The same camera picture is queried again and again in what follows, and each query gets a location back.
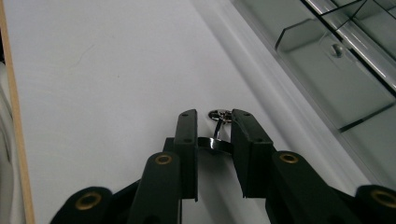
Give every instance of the white table surface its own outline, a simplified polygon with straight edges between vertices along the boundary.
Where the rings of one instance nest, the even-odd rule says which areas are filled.
[[[80,189],[140,178],[192,108],[200,136],[215,127],[208,111],[243,109],[333,187],[368,183],[227,0],[4,4],[36,223]],[[199,166],[184,223],[269,223],[264,200],[242,199],[230,158],[201,153]]]

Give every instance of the wooden edge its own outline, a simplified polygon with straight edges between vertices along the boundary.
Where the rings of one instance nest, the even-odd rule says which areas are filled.
[[[3,0],[0,0],[0,28],[3,40],[4,56],[6,60],[6,69],[8,76],[9,93],[12,104],[12,118],[14,122],[15,139],[18,150],[21,175],[21,189],[23,197],[23,206],[27,224],[35,224],[35,213],[33,209],[32,192],[30,190],[29,172],[26,160],[25,147],[23,142],[23,132],[21,126],[21,111],[18,98],[17,83],[14,76],[14,68],[11,58],[11,48],[8,40],[7,19],[4,9]]]

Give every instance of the metal ring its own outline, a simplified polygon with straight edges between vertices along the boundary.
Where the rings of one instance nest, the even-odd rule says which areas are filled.
[[[396,208],[396,196],[384,190],[374,189],[371,196],[380,204],[386,207]]]
[[[282,153],[279,158],[283,161],[283,162],[287,162],[290,164],[294,164],[298,161],[298,158],[296,156],[294,156],[293,154],[290,153]]]
[[[102,200],[102,195],[99,193],[92,191],[85,193],[76,201],[76,208],[78,210],[88,210],[95,207]]]
[[[155,162],[160,165],[165,165],[168,164],[172,161],[172,157],[168,155],[160,155],[157,158],[155,158]]]

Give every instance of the wooden board edge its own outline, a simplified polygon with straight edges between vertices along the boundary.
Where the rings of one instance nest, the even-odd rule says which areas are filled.
[[[18,150],[23,207],[26,217],[26,223],[35,224],[35,212],[33,208],[32,192],[30,189],[30,179],[29,179],[29,172],[28,172],[26,153],[25,153],[25,147],[23,141],[23,132],[21,126],[20,103],[18,97],[17,83],[14,76],[11,48],[8,40],[7,19],[6,19],[6,12],[4,9],[3,0],[0,0],[0,28],[1,28],[1,38],[3,40],[4,56],[6,60],[9,93],[12,104],[12,118],[14,122],[15,139]]]

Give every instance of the metal rivet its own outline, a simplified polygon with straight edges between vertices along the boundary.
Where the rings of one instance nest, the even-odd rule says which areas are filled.
[[[378,203],[380,203],[386,207],[396,208],[396,196],[395,195],[392,195],[384,190],[374,189],[371,192],[371,196]]]
[[[339,44],[333,44],[331,48],[331,55],[335,58],[341,58],[344,54],[344,47]]]
[[[85,193],[76,201],[76,208],[78,210],[88,210],[95,207],[102,200],[102,195],[98,192],[92,191]]]
[[[160,165],[168,164],[171,161],[172,161],[172,157],[168,156],[168,155],[161,155],[161,156],[158,156],[157,158],[155,158],[155,162],[157,162],[157,164],[160,164]]]
[[[298,161],[298,158],[292,154],[289,153],[283,153],[282,155],[279,156],[279,158],[283,161],[283,162],[287,162],[287,163],[296,163]]]

